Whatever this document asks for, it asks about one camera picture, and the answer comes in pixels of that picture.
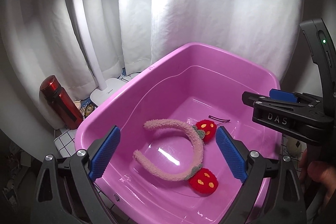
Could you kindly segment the person's right hand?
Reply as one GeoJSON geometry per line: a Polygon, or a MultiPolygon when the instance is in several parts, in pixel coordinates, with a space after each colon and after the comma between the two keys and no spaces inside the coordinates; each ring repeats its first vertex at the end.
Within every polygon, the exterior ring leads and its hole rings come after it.
{"type": "Polygon", "coordinates": [[[304,182],[306,176],[309,176],[314,182],[322,184],[326,188],[324,207],[335,210],[335,168],[323,161],[309,161],[307,149],[302,154],[299,168],[300,182],[304,182]]]}

